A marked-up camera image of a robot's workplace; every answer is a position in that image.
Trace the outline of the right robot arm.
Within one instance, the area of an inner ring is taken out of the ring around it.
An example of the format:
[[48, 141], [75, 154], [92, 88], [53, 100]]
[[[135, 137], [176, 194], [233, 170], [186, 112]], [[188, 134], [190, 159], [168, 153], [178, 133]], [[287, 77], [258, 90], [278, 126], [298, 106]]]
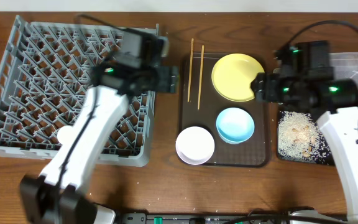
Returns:
[[358, 87], [350, 78], [335, 79], [326, 41], [286, 44], [276, 56], [279, 71], [258, 73], [251, 82], [255, 98], [316, 120], [341, 180], [347, 220], [358, 223]]

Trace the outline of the white pink-rimmed bowl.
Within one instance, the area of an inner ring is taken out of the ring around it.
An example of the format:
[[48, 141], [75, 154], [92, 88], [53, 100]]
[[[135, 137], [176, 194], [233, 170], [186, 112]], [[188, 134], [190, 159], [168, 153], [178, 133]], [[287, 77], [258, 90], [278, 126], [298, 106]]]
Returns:
[[196, 166], [212, 157], [215, 142], [212, 134], [205, 128], [192, 126], [182, 130], [177, 136], [175, 149], [184, 163]]

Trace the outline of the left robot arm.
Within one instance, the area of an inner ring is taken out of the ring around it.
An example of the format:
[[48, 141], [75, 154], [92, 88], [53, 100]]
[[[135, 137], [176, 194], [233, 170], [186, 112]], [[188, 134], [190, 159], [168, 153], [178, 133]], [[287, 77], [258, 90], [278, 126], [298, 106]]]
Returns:
[[19, 189], [29, 223], [114, 223], [116, 213], [85, 194], [108, 137], [127, 113], [131, 98], [145, 91], [174, 93], [178, 68], [162, 65], [167, 37], [126, 28], [118, 51], [91, 69], [92, 87], [68, 139], [37, 178]]

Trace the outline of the yellow round plate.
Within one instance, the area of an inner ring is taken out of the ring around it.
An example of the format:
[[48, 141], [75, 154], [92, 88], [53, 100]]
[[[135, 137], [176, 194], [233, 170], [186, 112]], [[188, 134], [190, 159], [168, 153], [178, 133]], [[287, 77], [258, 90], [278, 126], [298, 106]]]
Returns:
[[255, 98], [250, 84], [259, 73], [264, 73], [264, 68], [255, 58], [229, 54], [215, 63], [211, 79], [215, 90], [225, 99], [246, 102]]

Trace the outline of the light blue bowl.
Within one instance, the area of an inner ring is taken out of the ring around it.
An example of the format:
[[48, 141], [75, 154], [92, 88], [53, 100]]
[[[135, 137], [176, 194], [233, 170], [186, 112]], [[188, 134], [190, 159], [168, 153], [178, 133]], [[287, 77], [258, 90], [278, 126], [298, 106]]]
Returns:
[[216, 118], [219, 137], [228, 144], [240, 144], [250, 139], [255, 130], [252, 116], [240, 108], [226, 108]]

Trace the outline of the white paper cup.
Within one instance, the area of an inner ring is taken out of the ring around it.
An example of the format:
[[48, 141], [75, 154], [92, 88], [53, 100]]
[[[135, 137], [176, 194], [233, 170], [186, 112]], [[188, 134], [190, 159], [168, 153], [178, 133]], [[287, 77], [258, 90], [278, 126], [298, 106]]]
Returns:
[[61, 127], [57, 132], [57, 139], [60, 144], [68, 144], [72, 140], [72, 132], [73, 127], [72, 126], [63, 126]]

